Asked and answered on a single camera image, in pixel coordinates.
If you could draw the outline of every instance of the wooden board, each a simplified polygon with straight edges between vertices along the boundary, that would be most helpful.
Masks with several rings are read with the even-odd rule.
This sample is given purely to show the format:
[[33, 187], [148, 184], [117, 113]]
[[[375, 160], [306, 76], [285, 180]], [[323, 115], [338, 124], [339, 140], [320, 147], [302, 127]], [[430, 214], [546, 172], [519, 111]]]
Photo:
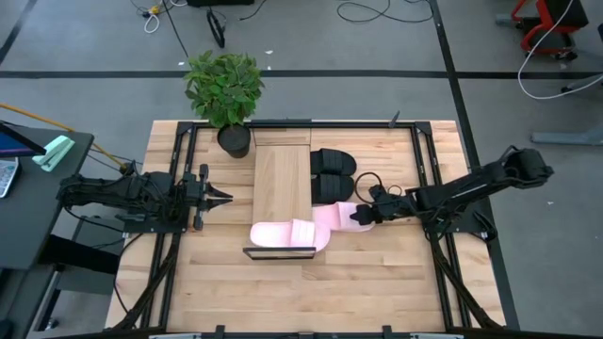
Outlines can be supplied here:
[[[168, 170], [176, 123], [154, 123], [144, 170]], [[432, 130], [444, 182], [465, 175], [455, 122], [432, 121]], [[265, 140], [273, 145], [276, 138]], [[421, 144], [427, 153], [423, 138]], [[354, 176], [371, 170], [386, 186], [418, 186], [412, 143], [405, 130], [312, 130], [310, 150], [322, 147], [354, 156], [358, 163]], [[181, 164], [185, 154], [183, 147]], [[245, 158], [233, 159], [220, 149], [215, 131], [202, 130], [198, 135], [193, 171], [201, 163], [208, 164], [211, 183], [235, 200], [206, 214], [202, 232], [189, 226], [183, 235], [169, 331], [213, 331], [219, 324], [226, 325], [227, 331], [381, 331], [384, 324], [394, 331], [444, 328], [429, 244], [415, 218], [388, 222], [361, 234], [334, 233], [313, 261], [247, 258], [241, 249], [251, 245], [256, 157], [254, 144]], [[361, 194], [367, 195], [375, 183], [373, 178], [363, 179]], [[358, 202], [355, 196], [351, 200]], [[455, 239], [466, 286], [491, 317], [504, 323], [486, 246], [468, 234], [456, 234]], [[144, 235], [123, 255], [117, 285], [128, 307], [147, 283], [154, 242], [154, 235]], [[162, 291], [160, 287], [157, 292], [152, 324], [156, 324]], [[455, 324], [460, 325], [456, 297], [452, 288], [448, 291]], [[113, 298], [106, 324], [117, 323], [123, 315]]]
[[309, 146], [257, 146], [253, 223], [312, 220]]

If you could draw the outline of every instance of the pink shoe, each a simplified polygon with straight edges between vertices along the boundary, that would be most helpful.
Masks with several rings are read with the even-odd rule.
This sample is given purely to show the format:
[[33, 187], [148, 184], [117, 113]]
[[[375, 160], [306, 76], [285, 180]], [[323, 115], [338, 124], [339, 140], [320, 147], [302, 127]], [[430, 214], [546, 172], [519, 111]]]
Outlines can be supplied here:
[[331, 230], [327, 226], [299, 219], [289, 222], [258, 222], [252, 226], [250, 238], [259, 247], [314, 247], [319, 251], [329, 243]]
[[350, 218], [356, 213], [355, 202], [336, 202], [334, 204], [312, 207], [314, 222], [324, 225], [332, 231], [339, 232], [365, 232], [373, 228], [375, 224], [361, 226], [358, 221]]

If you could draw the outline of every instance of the gray floor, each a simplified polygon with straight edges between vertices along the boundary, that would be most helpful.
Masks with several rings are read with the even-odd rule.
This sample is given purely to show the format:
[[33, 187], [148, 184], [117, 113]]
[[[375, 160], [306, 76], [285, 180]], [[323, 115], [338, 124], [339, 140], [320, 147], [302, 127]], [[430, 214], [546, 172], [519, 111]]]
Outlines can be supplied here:
[[[548, 57], [530, 62], [530, 71], [603, 72], [603, 43], [595, 27], [603, 22], [600, 0], [583, 0], [591, 25], [576, 40], [581, 55], [564, 67]], [[149, 6], [152, 1], [138, 0]], [[378, 20], [349, 24], [335, 14], [336, 0], [268, 0], [254, 7], [218, 8], [228, 17], [227, 49], [257, 57], [273, 70], [443, 71], [444, 61], [432, 22], [400, 24]], [[370, 2], [383, 6], [384, 1]], [[0, 2], [0, 41], [17, 21], [25, 0]], [[454, 63], [459, 71], [511, 72], [523, 62], [519, 33], [493, 23], [510, 11], [511, 0], [439, 0]], [[393, 13], [429, 15], [424, 4], [393, 0]], [[184, 70], [182, 51], [168, 18], [153, 35], [142, 31], [127, 0], [39, 0], [0, 71], [167, 71]], [[176, 8], [173, 19], [188, 51], [215, 48], [204, 12]], [[363, 15], [350, 10], [349, 15]], [[257, 118], [377, 119], [400, 110], [409, 120], [456, 120], [446, 79], [266, 78]], [[526, 86], [543, 95], [563, 82], [537, 80]], [[113, 153], [142, 159], [150, 126], [157, 119], [193, 118], [180, 79], [0, 79], [0, 102], [17, 105], [92, 132]], [[510, 144], [534, 147], [532, 131], [579, 131], [601, 122], [600, 89], [555, 101], [536, 102], [512, 80], [462, 80], [467, 113], [482, 162], [497, 158]], [[0, 111], [0, 119], [41, 126]], [[536, 146], [556, 171], [539, 189], [507, 190], [492, 199], [516, 310], [524, 330], [603, 335], [603, 150]], [[84, 175], [114, 177], [87, 161]], [[102, 207], [78, 212], [110, 217]], [[69, 236], [75, 222], [61, 216], [56, 234]], [[32, 337], [98, 331], [108, 297], [64, 294], [55, 316], [59, 329]]]

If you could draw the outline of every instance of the potted plant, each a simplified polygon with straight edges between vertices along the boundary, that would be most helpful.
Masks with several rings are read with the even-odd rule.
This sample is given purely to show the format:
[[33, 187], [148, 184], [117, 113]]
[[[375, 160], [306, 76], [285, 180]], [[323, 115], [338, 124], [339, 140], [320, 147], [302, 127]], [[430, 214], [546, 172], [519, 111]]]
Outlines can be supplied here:
[[211, 51], [188, 62], [191, 71], [185, 75], [190, 108], [202, 119], [219, 128], [218, 143], [232, 157], [249, 152], [251, 133], [243, 121], [255, 110], [262, 95], [260, 70], [255, 58], [227, 54], [214, 58]]

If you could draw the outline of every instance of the black slipper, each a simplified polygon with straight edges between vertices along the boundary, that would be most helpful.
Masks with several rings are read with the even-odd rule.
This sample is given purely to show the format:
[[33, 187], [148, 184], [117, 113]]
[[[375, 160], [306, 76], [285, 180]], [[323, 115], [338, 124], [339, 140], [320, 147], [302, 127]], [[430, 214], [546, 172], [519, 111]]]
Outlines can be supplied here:
[[320, 149], [310, 152], [310, 173], [352, 175], [356, 172], [356, 161], [351, 155], [338, 150]]
[[349, 176], [319, 174], [312, 179], [312, 203], [344, 202], [354, 192], [354, 181]]

